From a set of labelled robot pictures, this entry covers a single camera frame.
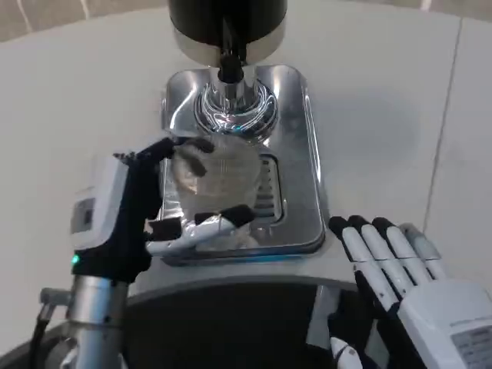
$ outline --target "coffee machine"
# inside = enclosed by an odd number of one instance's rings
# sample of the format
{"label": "coffee machine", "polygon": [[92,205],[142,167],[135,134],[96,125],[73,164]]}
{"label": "coffee machine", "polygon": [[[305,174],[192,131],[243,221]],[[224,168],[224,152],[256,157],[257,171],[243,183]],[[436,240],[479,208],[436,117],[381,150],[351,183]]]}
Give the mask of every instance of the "coffee machine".
{"label": "coffee machine", "polygon": [[[179,48],[207,68],[168,82],[162,127],[176,135],[237,135],[261,153],[254,243],[230,250],[194,249],[164,258],[171,265],[270,261],[314,253],[324,241],[327,202],[310,98],[302,74],[258,66],[281,44],[287,0],[169,0]],[[182,216],[170,163],[162,165],[159,218]]]}

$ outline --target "metal robot arm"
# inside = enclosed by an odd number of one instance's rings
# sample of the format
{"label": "metal robot arm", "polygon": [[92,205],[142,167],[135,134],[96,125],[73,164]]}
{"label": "metal robot arm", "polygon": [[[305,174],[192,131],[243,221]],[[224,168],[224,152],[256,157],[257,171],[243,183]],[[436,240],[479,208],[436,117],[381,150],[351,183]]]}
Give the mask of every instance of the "metal robot arm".
{"label": "metal robot arm", "polygon": [[[119,369],[121,319],[128,286],[151,264],[151,256],[192,248],[254,219],[246,205],[196,219],[150,221],[162,204],[159,163],[172,158],[177,145],[194,145],[210,153],[203,138],[168,136],[143,150],[106,158],[95,185],[78,196],[71,219],[74,276],[71,291],[42,291],[43,308],[32,339],[30,368],[37,367],[37,348],[56,306],[67,306],[65,339],[45,362],[46,368]],[[186,158],[196,175],[201,162]],[[149,222],[152,233],[145,232]]]}
{"label": "metal robot arm", "polygon": [[[359,293],[378,319],[393,367],[492,367],[488,293],[449,279],[434,245],[412,224],[397,227],[385,218],[369,223],[355,215],[333,217],[329,228],[354,266]],[[341,353],[338,367],[362,367],[360,361],[352,364],[348,344],[332,344],[335,355]]]}

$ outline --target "white table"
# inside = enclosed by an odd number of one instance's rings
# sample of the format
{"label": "white table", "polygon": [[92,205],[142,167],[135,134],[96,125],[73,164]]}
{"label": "white table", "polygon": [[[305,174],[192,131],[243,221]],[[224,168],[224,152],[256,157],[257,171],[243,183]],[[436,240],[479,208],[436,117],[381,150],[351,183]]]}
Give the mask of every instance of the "white table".
{"label": "white table", "polygon": [[427,222],[454,276],[492,291],[492,25],[463,20]]}
{"label": "white table", "polygon": [[[331,213],[422,227],[459,18],[323,0],[289,6],[286,39],[265,63],[293,65],[308,80]],[[28,339],[41,287],[71,283],[71,201],[88,160],[155,136],[166,81],[197,67],[175,47],[166,8],[0,45],[0,353]],[[155,260],[132,291],[232,278],[352,282],[340,244],[328,241],[315,257],[276,264]]]}

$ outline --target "clear glass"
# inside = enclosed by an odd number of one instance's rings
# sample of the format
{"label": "clear glass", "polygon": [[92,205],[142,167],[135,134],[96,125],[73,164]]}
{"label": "clear glass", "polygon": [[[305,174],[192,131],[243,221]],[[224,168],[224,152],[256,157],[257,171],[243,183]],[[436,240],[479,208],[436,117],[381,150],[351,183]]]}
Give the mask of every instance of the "clear glass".
{"label": "clear glass", "polygon": [[[231,135],[206,136],[215,146],[205,154],[190,145],[177,148],[171,163],[181,208],[186,219],[198,213],[219,212],[240,204],[254,207],[260,184],[261,159],[258,150],[245,140]],[[196,176],[183,159],[193,155],[204,165],[207,173]],[[197,245],[199,251],[231,250],[250,247],[249,224],[228,236]]]}

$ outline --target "black cable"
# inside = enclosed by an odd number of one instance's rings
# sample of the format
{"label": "black cable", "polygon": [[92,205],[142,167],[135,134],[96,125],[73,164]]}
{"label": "black cable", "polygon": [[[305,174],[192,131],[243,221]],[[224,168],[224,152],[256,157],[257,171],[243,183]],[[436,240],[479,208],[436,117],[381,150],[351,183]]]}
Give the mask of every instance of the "black cable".
{"label": "black cable", "polygon": [[49,320],[41,319],[39,316],[36,319],[36,326],[32,332],[31,343],[29,345],[28,369],[36,369],[38,367],[39,348],[41,347],[41,342],[45,336],[48,323]]}

